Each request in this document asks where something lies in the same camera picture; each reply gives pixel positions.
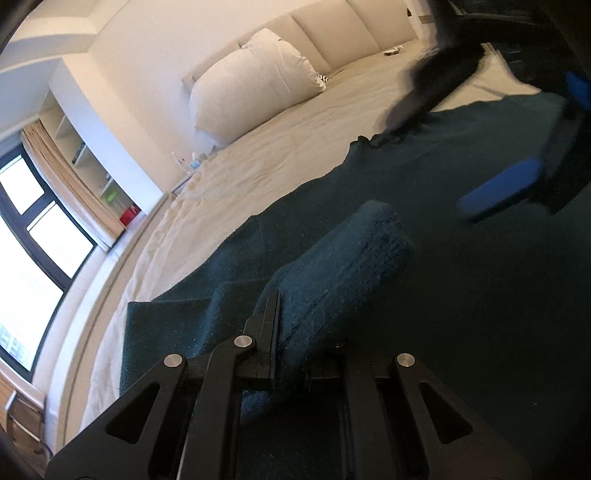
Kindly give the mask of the black framed window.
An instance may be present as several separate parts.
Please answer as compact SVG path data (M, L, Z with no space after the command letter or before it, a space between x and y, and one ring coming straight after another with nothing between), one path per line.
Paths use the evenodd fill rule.
M22 145L1 155L1 358L30 381L66 293L96 243Z

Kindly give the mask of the white pillow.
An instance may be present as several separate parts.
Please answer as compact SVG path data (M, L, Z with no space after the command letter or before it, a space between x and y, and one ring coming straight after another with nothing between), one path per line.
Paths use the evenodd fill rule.
M193 129L223 148L325 89L300 51L263 29L193 83L188 108Z

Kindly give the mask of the beige bed sheet mattress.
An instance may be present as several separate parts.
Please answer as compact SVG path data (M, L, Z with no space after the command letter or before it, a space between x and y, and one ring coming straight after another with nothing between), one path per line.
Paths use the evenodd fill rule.
M87 426L169 353L188 357L235 335L270 277L363 203L387 203L406 226L433 214L495 113L534 88L497 54L409 134L384 133L418 42L342 67L291 107L208 160L163 215L110 316L89 374Z

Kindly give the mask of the striped black white cloth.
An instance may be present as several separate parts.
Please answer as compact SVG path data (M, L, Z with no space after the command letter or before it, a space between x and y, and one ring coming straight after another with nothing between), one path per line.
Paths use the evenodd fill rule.
M328 76L322 75L321 73L317 72L315 74L315 77L318 79L318 83L324 85L325 87L328 86L328 84L329 84L329 77Z

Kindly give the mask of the beige padded headboard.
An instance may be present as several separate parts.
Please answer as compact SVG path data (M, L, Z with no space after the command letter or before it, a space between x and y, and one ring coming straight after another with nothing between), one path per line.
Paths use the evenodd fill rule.
M241 35L182 78L189 91L216 62L268 29L300 51L321 74L414 41L418 35L400 0L319 1L281 15Z

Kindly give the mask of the white wall shelf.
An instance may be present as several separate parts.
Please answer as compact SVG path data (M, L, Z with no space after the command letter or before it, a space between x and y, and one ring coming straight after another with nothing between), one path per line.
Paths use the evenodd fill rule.
M63 92L50 90L40 120L68 165L116 218L132 204L143 215L161 207L163 192L139 168L82 94L69 98Z

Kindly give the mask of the red box on shelf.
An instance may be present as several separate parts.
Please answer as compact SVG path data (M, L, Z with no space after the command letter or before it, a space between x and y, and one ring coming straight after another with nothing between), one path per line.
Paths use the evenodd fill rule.
M122 225L128 226L140 212L140 208L137 205L132 204L122 212L119 221Z

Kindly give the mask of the dark green knit garment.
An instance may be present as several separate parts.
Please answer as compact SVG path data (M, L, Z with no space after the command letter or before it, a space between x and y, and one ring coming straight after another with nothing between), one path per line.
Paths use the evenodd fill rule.
M346 372L400 354L517 449L528 479L589 477L590 186L555 214L458 207L538 157L565 103L539 93L500 108L425 222L370 200L276 270L249 316L279 291L273 381L242 391L233 479L346 479Z

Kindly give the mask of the beige curtain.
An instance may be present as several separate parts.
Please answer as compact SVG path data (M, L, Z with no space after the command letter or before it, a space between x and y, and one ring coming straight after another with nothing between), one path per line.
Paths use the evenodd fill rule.
M35 169L66 210L102 250L110 250L125 227L75 174L42 122L26 125L20 137Z

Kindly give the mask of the wooden chair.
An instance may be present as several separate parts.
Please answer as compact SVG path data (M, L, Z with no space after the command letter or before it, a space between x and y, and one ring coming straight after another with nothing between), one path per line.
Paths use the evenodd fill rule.
M29 465L38 471L45 469L51 453L44 442L43 407L19 391L4 372L1 372L1 427Z

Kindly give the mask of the small white object on bed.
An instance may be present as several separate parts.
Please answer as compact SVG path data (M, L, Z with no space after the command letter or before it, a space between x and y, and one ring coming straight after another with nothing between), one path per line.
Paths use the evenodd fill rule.
M401 54L403 50L404 50L404 47L400 45L400 46L396 46L396 47L384 50L383 54L385 56L394 56L394 55Z

